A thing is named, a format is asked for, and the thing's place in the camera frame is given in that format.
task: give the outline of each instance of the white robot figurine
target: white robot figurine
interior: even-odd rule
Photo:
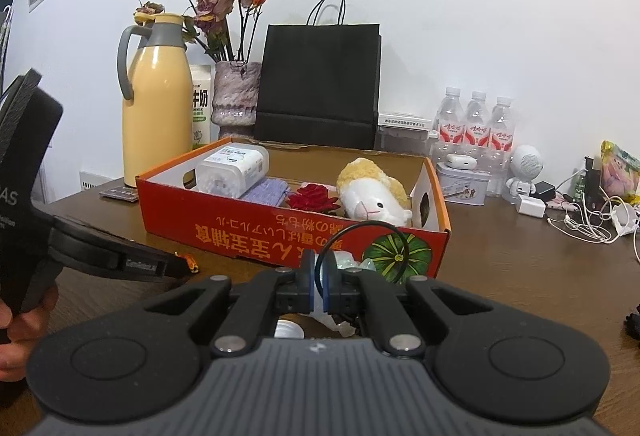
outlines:
[[[531,145],[520,145],[511,157],[511,172],[514,177],[507,180],[506,188],[511,197],[529,196],[536,192],[532,180],[542,172],[544,163],[540,152]]]

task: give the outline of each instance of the stuffed animal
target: stuffed animal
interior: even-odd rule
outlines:
[[[409,198],[400,181],[387,176],[373,161],[358,158],[338,176],[338,196],[350,219],[375,219],[406,226],[412,218]]]

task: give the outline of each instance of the white wall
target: white wall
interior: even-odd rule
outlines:
[[[269,22],[303,22],[316,1],[269,0],[257,56]],[[28,14],[15,0],[7,78],[33,66],[65,106],[46,158],[53,198],[79,190],[81,169],[122,174],[115,54],[136,4],[46,0]],[[447,85],[512,96],[516,142],[538,146],[551,182],[605,138],[640,157],[640,0],[348,0],[346,21],[381,23],[381,110],[431,117]]]

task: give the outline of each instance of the snack bag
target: snack bag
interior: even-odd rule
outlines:
[[[602,142],[602,188],[632,205],[640,203],[640,161],[610,141]]]

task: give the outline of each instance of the gray ribbed panel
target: gray ribbed panel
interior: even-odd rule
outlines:
[[[369,339],[266,339],[250,355],[215,361],[186,399],[145,421],[84,427],[48,417],[30,434],[604,436],[608,433],[590,420],[549,428],[520,428],[478,418],[452,404],[420,363],[384,356]]]

